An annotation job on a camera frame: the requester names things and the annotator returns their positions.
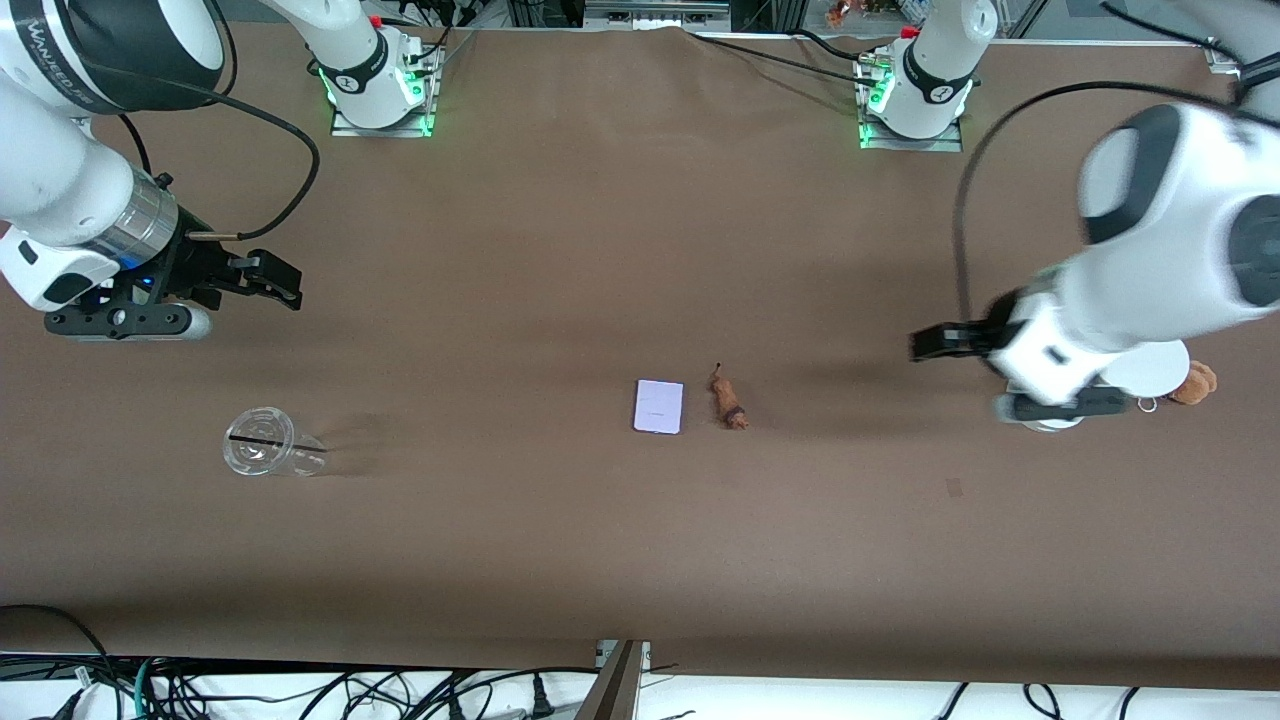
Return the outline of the aluminium frame post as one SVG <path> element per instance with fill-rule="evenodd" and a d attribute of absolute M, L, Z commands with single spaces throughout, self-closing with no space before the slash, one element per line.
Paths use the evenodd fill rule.
<path fill-rule="evenodd" d="M 652 669 L 648 641 L 598 641 L 596 679 L 573 720 L 635 720 L 640 680 Z"/>

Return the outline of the clear plastic cup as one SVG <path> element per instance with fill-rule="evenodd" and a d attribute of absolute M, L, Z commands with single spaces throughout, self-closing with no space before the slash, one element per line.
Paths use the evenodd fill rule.
<path fill-rule="evenodd" d="M 328 448 L 280 409 L 253 407 L 227 428 L 221 456 L 243 477 L 316 477 Z"/>

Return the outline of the white round desk lamp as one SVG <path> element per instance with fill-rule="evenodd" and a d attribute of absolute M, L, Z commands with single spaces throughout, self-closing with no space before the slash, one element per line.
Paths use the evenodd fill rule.
<path fill-rule="evenodd" d="M 1064 406 L 1041 404 L 1010 386 L 1000 398 L 998 415 L 1006 424 L 1057 433 L 1132 407 L 1152 411 L 1157 398 L 1174 392 L 1189 373 L 1190 355 L 1183 342 L 1143 345 L 1111 361 Z"/>

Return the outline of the brown plush bear keychain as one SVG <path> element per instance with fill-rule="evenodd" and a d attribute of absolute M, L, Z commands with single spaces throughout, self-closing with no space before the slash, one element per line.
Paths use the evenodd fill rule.
<path fill-rule="evenodd" d="M 1153 413 L 1161 401 L 1181 406 L 1194 406 L 1219 387 L 1217 374 L 1206 364 L 1192 360 L 1187 378 L 1174 391 L 1157 398 L 1138 398 L 1135 405 L 1143 413 Z"/>

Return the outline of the lavender rectangular card box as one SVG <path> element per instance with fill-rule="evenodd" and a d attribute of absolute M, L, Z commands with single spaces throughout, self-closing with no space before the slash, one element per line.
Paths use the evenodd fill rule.
<path fill-rule="evenodd" d="M 678 382 L 637 379 L 632 428 L 648 434 L 677 436 L 682 429 L 684 391 Z"/>

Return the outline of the brown table cover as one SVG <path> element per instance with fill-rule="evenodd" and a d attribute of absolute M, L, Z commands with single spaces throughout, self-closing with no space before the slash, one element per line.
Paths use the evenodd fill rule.
<path fill-rule="evenodd" d="M 128 655 L 1280 688 L 1280 313 L 1189 343 L 1199 406 L 1004 424 L 980 363 L 908 351 L 957 315 L 965 158 L 860 149 L 836 79 L 454 32 L 435 135 L 351 138 L 292 28 L 236 37 L 236 96 L 323 155 L 261 242 L 303 306 L 81 343 L 0 278 L 0 603 Z M 637 379 L 684 384 L 677 436 Z M 325 470 L 229 469 L 253 407 Z"/>

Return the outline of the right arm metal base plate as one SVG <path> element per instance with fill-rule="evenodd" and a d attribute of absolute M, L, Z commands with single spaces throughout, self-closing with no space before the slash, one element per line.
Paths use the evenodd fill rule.
<path fill-rule="evenodd" d="M 442 82 L 443 51 L 430 47 L 417 54 L 398 58 L 394 65 L 375 77 L 365 94 L 349 95 L 326 86 L 326 97 L 333 106 L 332 135 L 346 137 L 426 138 L 434 132 L 438 96 Z M 358 119 L 389 120 L 394 111 L 399 118 L 383 127 L 356 124 L 347 110 L 356 111 Z"/>

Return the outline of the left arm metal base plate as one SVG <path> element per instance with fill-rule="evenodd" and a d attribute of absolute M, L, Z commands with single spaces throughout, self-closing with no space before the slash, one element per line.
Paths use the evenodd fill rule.
<path fill-rule="evenodd" d="M 869 79 L 869 86 L 860 86 L 855 97 L 858 102 L 858 143 L 864 150 L 893 150 L 911 152 L 961 152 L 963 132 L 955 117 L 945 131 L 931 138 L 913 138 L 890 128 L 882 110 L 893 99 L 901 86 L 887 60 L 854 61 L 854 77 Z"/>

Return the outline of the small brown lion statue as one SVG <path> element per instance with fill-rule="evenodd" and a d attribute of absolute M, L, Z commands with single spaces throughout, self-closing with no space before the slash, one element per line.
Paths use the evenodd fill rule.
<path fill-rule="evenodd" d="M 709 377 L 709 391 L 716 402 L 719 423 L 726 429 L 745 430 L 750 427 L 746 411 L 739 401 L 732 380 L 722 374 L 722 364 L 717 363 Z"/>

